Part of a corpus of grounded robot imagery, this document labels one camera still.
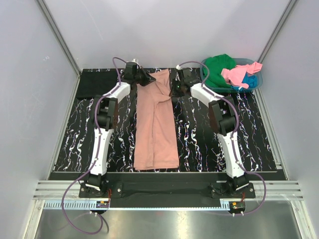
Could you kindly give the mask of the dusty pink t shirt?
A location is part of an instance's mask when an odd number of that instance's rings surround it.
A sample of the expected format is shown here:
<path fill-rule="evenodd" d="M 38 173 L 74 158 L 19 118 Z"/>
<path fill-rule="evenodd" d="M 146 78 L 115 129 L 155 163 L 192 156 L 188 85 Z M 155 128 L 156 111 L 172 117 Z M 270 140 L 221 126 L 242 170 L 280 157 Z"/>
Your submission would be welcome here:
<path fill-rule="evenodd" d="M 135 170 L 178 168 L 179 155 L 170 96 L 170 72 L 151 74 L 155 82 L 137 85 Z"/>

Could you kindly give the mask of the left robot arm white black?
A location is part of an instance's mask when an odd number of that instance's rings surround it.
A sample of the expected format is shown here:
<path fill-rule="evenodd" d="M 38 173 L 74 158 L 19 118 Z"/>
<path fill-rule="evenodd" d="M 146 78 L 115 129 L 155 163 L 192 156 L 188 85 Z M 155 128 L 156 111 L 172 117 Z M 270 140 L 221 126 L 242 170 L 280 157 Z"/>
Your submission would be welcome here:
<path fill-rule="evenodd" d="M 84 176 L 85 189 L 96 197 L 103 197 L 108 190 L 107 174 L 108 147 L 117 122 L 118 104 L 131 92 L 132 85 L 146 86 L 155 78 L 138 63 L 137 59 L 125 62 L 123 73 L 118 74 L 118 81 L 107 93 L 97 95 L 93 102 L 94 145 L 89 169 Z"/>

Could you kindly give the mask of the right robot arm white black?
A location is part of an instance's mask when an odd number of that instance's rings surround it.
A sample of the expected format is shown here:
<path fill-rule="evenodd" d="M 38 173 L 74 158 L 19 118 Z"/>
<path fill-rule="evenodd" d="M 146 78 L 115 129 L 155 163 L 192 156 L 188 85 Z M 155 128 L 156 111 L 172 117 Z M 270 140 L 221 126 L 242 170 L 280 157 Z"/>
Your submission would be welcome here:
<path fill-rule="evenodd" d="M 246 170 L 242 164 L 238 146 L 237 129 L 238 113 L 231 96 L 222 96 L 194 79 L 188 68 L 176 67 L 177 77 L 172 81 L 171 96 L 191 95 L 209 111 L 210 126 L 221 142 L 226 162 L 226 183 L 221 186 L 219 195 L 243 197 L 244 190 L 249 186 Z"/>

